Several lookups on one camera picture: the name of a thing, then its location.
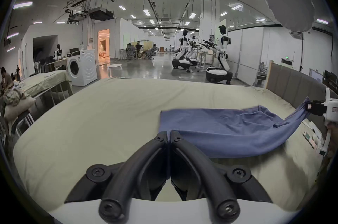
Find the person's right hand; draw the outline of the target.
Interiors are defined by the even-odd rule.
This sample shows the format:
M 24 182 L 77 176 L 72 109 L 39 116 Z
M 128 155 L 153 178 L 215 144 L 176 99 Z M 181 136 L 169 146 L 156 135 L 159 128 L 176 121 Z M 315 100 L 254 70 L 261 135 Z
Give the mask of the person's right hand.
M 329 122 L 327 130 L 331 133 L 331 139 L 337 142 L 338 140 L 338 124 L 336 122 Z

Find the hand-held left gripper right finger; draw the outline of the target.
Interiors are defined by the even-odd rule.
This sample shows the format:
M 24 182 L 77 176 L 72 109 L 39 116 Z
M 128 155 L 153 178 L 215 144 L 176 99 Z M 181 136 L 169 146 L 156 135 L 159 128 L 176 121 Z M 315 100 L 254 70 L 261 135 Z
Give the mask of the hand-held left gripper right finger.
M 171 131 L 171 183 L 183 201 L 205 198 L 213 222 L 234 222 L 238 199 L 273 203 L 245 165 L 214 163 L 201 150 Z

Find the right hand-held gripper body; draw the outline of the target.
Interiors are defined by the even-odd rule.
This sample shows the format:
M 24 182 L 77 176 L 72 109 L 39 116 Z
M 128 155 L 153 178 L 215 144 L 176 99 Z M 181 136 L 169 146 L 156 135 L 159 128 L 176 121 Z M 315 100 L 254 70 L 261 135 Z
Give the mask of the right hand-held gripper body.
M 325 89 L 325 101 L 314 100 L 311 102 L 311 114 L 324 117 L 324 125 L 327 127 L 330 123 L 338 122 L 338 99 L 331 98 L 331 91 L 328 87 Z M 316 153 L 321 156 L 326 156 L 328 147 L 331 140 L 332 130 L 327 130 L 325 141 L 319 142 L 316 147 Z

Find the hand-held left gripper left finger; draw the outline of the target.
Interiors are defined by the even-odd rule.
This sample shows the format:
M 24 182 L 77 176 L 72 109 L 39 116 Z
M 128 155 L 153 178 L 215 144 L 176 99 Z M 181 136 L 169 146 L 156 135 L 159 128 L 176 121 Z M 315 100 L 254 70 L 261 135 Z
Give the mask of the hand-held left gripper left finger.
M 132 198 L 154 201 L 166 183 L 167 148 L 167 132 L 162 131 L 125 162 L 88 167 L 65 204 L 101 200 L 103 221 L 126 222 Z

